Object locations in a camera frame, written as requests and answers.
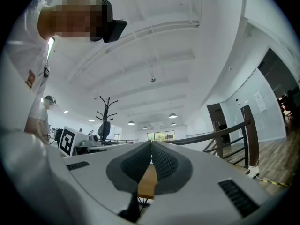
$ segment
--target coat rack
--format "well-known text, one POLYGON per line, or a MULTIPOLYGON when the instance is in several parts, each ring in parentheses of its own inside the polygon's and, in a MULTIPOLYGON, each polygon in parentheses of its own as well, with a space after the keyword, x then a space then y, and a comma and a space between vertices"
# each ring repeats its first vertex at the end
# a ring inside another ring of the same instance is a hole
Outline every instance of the coat rack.
POLYGON ((114 102, 112 102, 112 103, 109 104, 109 101, 110 101, 110 97, 109 97, 108 100, 107 100, 107 104, 106 104, 106 102, 104 101, 104 99, 103 99, 101 96, 100 96, 100 98, 102 99, 102 101, 103 101, 104 104, 105 104, 105 109, 104 109, 104 114, 102 114, 102 113, 100 113, 100 112, 97 111, 97 113, 99 113, 99 114, 102 115, 102 118, 99 118, 98 116, 96 116, 96 118, 98 118, 98 119, 100 119, 100 120, 103 120, 103 123, 102 123, 102 131, 101 131, 101 138, 100 138, 100 139, 101 139, 101 142, 104 142, 103 135, 105 134, 105 129, 106 129, 105 124, 106 124, 107 121, 113 120, 113 118, 108 119, 110 116, 116 115, 116 113, 114 113, 114 114, 111 114, 111 115, 108 115, 108 116, 107 116, 107 114, 108 114, 108 109, 109 109, 109 107, 110 107, 112 104, 118 102, 118 100, 117 100, 117 101, 114 101, 114 102))

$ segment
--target person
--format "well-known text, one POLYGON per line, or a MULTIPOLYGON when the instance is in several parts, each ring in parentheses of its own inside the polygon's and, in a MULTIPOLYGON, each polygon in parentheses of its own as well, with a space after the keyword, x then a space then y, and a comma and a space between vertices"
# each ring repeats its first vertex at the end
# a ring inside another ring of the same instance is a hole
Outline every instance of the person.
POLYGON ((48 122, 48 109, 53 107, 53 99, 51 96, 46 96, 43 99, 43 103, 40 106, 38 113, 38 123, 39 123, 39 131, 41 133, 42 138, 49 143, 50 138, 50 126, 48 122))
POLYGON ((5 50, 35 96, 25 132, 47 144, 39 131, 38 112, 50 74, 48 40, 59 36, 98 41, 107 33, 107 21, 111 19, 112 6, 107 0, 64 0, 53 7, 45 0, 32 0, 20 15, 6 41, 5 50))

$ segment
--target headset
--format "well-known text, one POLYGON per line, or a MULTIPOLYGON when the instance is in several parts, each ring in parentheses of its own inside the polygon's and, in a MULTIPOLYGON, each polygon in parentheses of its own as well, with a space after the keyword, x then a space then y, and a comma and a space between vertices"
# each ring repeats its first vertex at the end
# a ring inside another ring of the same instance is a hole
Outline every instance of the headset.
MULTIPOLYGON (((112 8, 111 3, 108 0, 99 0, 101 1, 104 5, 107 5, 109 8, 112 8)), ((111 19, 108 24, 107 24, 107 31, 106 33, 101 36, 97 36, 97 34, 94 37, 91 37, 90 40, 92 42, 97 42, 103 39, 105 43, 111 43, 119 40, 123 30, 125 29, 127 25, 127 22, 125 20, 120 20, 120 19, 111 19)))

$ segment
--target wooden floor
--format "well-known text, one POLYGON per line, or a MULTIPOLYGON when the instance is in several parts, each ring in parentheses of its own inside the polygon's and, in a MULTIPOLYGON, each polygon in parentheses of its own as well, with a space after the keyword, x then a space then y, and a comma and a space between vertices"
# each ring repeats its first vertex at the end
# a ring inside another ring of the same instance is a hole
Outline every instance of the wooden floor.
MULTIPOLYGON (((259 143, 259 178, 292 183, 298 164, 300 162, 300 128, 290 127, 288 136, 283 139, 259 143)), ((224 156, 241 148, 243 144, 238 143, 232 147, 224 148, 224 156)), ((244 156, 244 151, 229 157, 226 161, 233 163, 244 156)), ((245 165, 245 161, 238 163, 240 166, 245 165)), ((275 196, 286 187, 265 183, 257 180, 257 182, 271 195, 275 196)))

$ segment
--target white ceiling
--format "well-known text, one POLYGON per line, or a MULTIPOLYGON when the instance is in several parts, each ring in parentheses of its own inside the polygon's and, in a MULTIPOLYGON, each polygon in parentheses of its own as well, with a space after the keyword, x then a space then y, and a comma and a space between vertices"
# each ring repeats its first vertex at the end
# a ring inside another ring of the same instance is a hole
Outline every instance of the white ceiling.
MULTIPOLYGON (((59 1, 51 0, 49 5, 59 1)), ((121 38, 105 44, 74 43, 56 37, 49 66, 57 78, 49 80, 45 92, 56 93, 53 96, 63 100, 58 103, 66 110, 87 120, 94 118, 97 110, 104 110, 99 99, 102 96, 119 101, 109 112, 118 113, 113 120, 117 126, 125 126, 129 120, 167 125, 171 123, 170 113, 178 115, 172 121, 182 126, 184 110, 194 102, 187 95, 190 88, 211 89, 203 80, 194 79, 192 85, 190 79, 195 78, 195 72, 201 73, 202 66, 202 58, 195 54, 195 40, 201 31, 201 0, 109 1, 113 17, 127 21, 121 38), (150 82, 151 73, 155 82, 150 82)), ((212 14, 214 9, 206 12, 212 14)))

